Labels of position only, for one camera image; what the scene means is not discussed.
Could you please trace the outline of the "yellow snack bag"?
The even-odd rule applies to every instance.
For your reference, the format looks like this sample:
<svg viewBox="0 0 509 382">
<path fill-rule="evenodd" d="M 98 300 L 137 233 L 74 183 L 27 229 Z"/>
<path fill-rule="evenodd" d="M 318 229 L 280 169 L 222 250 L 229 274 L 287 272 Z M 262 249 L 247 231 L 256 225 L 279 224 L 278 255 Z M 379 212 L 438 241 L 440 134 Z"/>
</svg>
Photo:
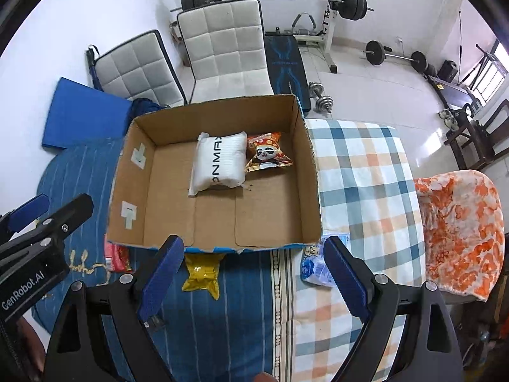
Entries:
<svg viewBox="0 0 509 382">
<path fill-rule="evenodd" d="M 187 253 L 185 267 L 188 278 L 182 291 L 195 292 L 206 290 L 214 300 L 220 298 L 218 276 L 224 255 L 221 253 Z"/>
</svg>

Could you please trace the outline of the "blue white tissue pack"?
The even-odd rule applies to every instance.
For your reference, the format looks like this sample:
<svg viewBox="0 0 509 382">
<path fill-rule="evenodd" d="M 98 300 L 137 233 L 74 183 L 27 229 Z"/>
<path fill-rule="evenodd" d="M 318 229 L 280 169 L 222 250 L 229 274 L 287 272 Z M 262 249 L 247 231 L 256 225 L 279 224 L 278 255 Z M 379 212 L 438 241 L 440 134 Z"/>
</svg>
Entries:
<svg viewBox="0 0 509 382">
<path fill-rule="evenodd" d="M 327 239 L 335 236 L 328 234 L 317 244 L 307 246 L 301 257 L 300 278 L 304 283 L 314 286 L 335 287 L 336 283 L 324 259 L 324 245 Z"/>
</svg>

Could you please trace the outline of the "red snack bag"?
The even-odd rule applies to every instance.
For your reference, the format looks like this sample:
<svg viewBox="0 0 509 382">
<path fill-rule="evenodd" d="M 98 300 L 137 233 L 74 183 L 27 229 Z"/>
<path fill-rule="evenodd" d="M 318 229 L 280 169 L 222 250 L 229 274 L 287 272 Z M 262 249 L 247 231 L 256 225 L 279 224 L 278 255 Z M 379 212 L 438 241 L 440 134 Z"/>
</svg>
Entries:
<svg viewBox="0 0 509 382">
<path fill-rule="evenodd" d="M 105 265 L 110 272 L 130 272 L 129 249 L 105 241 L 103 244 Z"/>
</svg>

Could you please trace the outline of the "plaid checkered blanket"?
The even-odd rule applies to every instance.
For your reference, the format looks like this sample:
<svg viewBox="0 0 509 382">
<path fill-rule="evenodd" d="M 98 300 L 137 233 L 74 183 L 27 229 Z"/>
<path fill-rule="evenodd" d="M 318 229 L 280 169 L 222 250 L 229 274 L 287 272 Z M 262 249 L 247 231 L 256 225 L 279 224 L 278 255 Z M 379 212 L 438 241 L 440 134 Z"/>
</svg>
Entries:
<svg viewBox="0 0 509 382">
<path fill-rule="evenodd" d="M 396 130 L 375 123 L 308 119 L 324 236 L 346 245 L 397 284 L 424 282 L 424 233 L 417 193 Z M 301 280 L 301 248 L 270 254 L 279 381 L 329 381 L 361 331 L 336 288 Z"/>
</svg>

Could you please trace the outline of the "blue striped blanket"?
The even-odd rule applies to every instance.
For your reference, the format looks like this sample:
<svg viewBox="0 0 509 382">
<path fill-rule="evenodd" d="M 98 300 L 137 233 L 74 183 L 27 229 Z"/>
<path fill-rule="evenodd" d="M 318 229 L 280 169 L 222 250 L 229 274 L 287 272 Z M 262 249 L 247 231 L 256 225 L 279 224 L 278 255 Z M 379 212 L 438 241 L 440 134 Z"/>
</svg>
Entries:
<svg viewBox="0 0 509 382">
<path fill-rule="evenodd" d="M 32 314 L 51 330 L 70 286 L 107 285 L 151 256 L 148 249 L 119 247 L 113 267 L 105 256 L 109 195 L 122 149 L 119 139 L 93 141 L 58 153 L 40 178 L 38 191 L 51 209 L 79 194 L 94 210 L 65 242 L 70 273 L 38 302 Z M 251 381 L 266 372 L 292 377 L 293 327 L 287 319 L 292 290 L 287 251 L 187 253 L 157 312 L 155 347 L 179 381 Z"/>
</svg>

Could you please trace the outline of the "blue foam mat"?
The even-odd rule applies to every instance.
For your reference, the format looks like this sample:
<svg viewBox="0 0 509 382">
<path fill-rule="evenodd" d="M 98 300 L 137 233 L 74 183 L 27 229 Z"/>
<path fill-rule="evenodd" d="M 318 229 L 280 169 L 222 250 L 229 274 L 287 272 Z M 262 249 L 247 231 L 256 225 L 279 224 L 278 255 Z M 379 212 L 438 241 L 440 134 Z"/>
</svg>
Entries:
<svg viewBox="0 0 509 382">
<path fill-rule="evenodd" d="M 66 149 L 87 141 L 123 136 L 131 102 L 70 79 L 54 91 L 42 147 Z"/>
</svg>

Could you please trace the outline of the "orange white floral blanket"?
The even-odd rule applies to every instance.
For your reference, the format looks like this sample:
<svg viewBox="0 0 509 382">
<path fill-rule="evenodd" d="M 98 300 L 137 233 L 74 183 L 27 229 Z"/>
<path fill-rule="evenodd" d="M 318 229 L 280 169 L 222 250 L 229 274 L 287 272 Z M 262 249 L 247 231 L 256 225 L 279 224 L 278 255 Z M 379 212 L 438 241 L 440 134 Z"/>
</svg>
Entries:
<svg viewBox="0 0 509 382">
<path fill-rule="evenodd" d="M 425 272 L 444 292 L 485 302 L 502 271 L 505 225 L 490 178 L 461 170 L 414 180 Z"/>
</svg>

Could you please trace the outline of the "open cardboard box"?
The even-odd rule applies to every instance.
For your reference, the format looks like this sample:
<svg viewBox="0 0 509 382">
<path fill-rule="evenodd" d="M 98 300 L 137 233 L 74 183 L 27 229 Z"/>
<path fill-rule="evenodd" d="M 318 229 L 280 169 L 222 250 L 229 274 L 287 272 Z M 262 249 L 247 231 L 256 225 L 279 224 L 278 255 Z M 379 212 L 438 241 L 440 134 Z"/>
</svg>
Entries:
<svg viewBox="0 0 509 382">
<path fill-rule="evenodd" d="M 145 114 L 115 169 L 105 237 L 188 251 L 263 251 L 322 236 L 317 166 L 298 99 L 236 97 Z"/>
</svg>

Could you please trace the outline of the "white pillow pack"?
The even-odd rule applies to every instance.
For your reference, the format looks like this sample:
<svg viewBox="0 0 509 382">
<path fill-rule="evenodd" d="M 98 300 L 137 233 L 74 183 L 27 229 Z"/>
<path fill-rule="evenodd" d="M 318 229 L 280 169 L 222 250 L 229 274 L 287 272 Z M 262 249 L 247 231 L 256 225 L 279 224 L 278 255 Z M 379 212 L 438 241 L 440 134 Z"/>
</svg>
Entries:
<svg viewBox="0 0 509 382">
<path fill-rule="evenodd" d="M 216 136 L 202 132 L 196 146 L 188 195 L 211 188 L 236 188 L 245 181 L 245 132 Z"/>
</svg>

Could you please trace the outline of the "orange panda snack bag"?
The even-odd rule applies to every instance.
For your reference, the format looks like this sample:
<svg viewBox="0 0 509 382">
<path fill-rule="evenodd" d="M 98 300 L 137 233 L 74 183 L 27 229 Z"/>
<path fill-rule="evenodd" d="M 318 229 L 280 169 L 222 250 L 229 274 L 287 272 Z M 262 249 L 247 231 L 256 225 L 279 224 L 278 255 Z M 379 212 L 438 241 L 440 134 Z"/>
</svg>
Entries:
<svg viewBox="0 0 509 382">
<path fill-rule="evenodd" d="M 280 132 L 250 135 L 247 143 L 249 160 L 245 165 L 245 172 L 292 166 L 292 160 L 280 147 L 280 138 Z"/>
</svg>

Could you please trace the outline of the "dark blue crumpled cloth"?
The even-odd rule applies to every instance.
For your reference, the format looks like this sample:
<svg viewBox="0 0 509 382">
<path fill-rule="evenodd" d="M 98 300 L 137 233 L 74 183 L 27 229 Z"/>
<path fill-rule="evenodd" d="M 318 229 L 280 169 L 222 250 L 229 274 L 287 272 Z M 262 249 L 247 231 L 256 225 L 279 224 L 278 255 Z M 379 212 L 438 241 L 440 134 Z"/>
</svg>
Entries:
<svg viewBox="0 0 509 382">
<path fill-rule="evenodd" d="M 141 97 L 132 101 L 129 108 L 129 122 L 145 114 L 163 110 L 165 107 L 157 104 L 149 98 Z"/>
</svg>

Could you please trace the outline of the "chrome dumbbell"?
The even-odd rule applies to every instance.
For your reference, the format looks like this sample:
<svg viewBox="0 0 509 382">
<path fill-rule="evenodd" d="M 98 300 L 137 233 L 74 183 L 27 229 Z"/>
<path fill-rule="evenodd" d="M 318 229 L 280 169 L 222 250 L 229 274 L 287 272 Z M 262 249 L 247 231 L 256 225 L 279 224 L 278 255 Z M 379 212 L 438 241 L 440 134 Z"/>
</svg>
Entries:
<svg viewBox="0 0 509 382">
<path fill-rule="evenodd" d="M 315 110 L 318 112 L 332 113 L 334 100 L 331 96 L 324 93 L 324 86 L 319 82 L 310 82 L 309 94 L 315 100 Z"/>
</svg>

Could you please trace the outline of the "dark wooden chair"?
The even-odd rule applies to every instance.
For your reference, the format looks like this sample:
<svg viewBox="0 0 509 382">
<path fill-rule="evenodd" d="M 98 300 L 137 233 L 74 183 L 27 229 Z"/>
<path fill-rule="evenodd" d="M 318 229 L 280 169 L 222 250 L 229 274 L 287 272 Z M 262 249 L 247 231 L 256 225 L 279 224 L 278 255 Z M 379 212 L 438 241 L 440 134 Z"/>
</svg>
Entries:
<svg viewBox="0 0 509 382">
<path fill-rule="evenodd" d="M 508 117 L 496 128 L 489 128 L 495 123 L 501 112 L 508 112 L 508 100 L 504 99 L 485 123 L 468 118 L 468 107 L 470 107 L 470 104 L 466 103 L 461 110 L 457 111 L 462 116 L 459 127 L 458 129 L 450 129 L 446 133 L 444 144 L 450 146 L 459 170 L 472 169 L 480 171 L 493 162 L 508 156 L 508 147 L 499 152 L 495 151 L 499 144 L 508 140 Z M 468 165 L 463 150 L 470 145 L 475 148 L 477 161 Z"/>
</svg>

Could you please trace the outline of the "grey quilted cushion left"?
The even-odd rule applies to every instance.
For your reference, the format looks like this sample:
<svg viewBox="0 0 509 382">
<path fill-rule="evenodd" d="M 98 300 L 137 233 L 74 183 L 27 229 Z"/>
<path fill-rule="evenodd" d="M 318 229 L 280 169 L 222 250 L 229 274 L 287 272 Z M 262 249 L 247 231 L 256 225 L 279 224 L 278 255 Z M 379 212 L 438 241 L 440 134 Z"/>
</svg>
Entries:
<svg viewBox="0 0 509 382">
<path fill-rule="evenodd" d="M 163 107 L 187 104 L 160 32 L 149 30 L 93 61 L 101 89 L 133 101 L 148 98 Z"/>
</svg>

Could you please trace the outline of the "black treadmill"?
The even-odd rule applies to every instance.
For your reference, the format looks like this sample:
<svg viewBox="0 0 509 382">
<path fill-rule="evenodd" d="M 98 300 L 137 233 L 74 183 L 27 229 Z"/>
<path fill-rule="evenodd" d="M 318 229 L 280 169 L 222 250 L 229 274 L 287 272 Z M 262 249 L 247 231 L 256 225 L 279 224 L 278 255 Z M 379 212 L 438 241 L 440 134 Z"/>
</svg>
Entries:
<svg viewBox="0 0 509 382">
<path fill-rule="evenodd" d="M 474 115 L 481 108 L 481 103 L 466 85 L 456 80 L 458 72 L 455 61 L 445 60 L 439 70 L 429 64 L 424 71 L 424 76 L 445 109 L 459 110 L 468 104 Z"/>
</svg>

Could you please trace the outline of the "black blue weight bench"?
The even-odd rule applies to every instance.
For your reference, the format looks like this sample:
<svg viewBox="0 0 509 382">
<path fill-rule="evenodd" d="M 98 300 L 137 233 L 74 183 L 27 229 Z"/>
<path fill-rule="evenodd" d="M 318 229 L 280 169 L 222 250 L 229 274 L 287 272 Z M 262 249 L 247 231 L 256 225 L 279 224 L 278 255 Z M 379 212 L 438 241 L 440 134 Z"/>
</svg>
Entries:
<svg viewBox="0 0 509 382">
<path fill-rule="evenodd" d="M 298 42 L 292 35 L 265 35 L 268 74 L 275 94 L 293 94 L 305 115 L 311 109 L 308 80 Z"/>
</svg>

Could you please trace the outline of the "short barbell on floor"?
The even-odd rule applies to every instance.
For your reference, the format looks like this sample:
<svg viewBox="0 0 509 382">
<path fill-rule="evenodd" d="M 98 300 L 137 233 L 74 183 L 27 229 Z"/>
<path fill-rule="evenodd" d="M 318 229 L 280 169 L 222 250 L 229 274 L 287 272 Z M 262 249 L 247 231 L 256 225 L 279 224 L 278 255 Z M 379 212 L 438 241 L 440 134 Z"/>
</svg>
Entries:
<svg viewBox="0 0 509 382">
<path fill-rule="evenodd" d="M 370 40 L 365 46 L 364 54 L 372 66 L 381 65 L 387 58 L 395 58 L 410 62 L 413 69 L 418 73 L 424 73 L 428 67 L 427 58 L 423 53 L 415 51 L 410 56 L 394 54 L 378 40 Z"/>
</svg>

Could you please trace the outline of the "white weight rack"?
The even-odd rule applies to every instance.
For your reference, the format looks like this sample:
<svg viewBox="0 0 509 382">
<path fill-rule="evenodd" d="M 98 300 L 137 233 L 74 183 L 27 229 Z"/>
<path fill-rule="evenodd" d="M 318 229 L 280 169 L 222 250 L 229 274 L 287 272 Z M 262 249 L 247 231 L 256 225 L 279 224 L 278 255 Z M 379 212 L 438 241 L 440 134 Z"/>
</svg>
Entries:
<svg viewBox="0 0 509 382">
<path fill-rule="evenodd" d="M 340 0 L 323 1 L 327 4 L 324 10 L 321 29 L 317 29 L 314 17 L 310 13 L 301 12 L 297 14 L 292 23 L 291 33 L 297 40 L 298 44 L 315 47 L 322 56 L 329 71 L 331 73 L 337 73 L 337 65 L 331 57 L 331 46 L 335 32 L 336 19 L 339 14 L 337 6 L 339 5 Z M 311 25 L 313 26 L 312 31 L 307 31 L 305 33 L 297 28 L 298 22 L 302 17 L 308 17 L 310 19 Z"/>
</svg>

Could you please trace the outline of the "white quilted cushion right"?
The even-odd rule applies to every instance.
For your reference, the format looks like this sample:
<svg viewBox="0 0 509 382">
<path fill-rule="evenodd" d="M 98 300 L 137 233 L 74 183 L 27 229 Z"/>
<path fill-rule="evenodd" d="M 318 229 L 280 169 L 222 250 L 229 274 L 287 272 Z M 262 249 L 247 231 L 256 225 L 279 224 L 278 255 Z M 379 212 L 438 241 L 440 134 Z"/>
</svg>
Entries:
<svg viewBox="0 0 509 382">
<path fill-rule="evenodd" d="M 177 20 L 195 79 L 194 103 L 274 93 L 258 0 L 206 5 Z"/>
</svg>

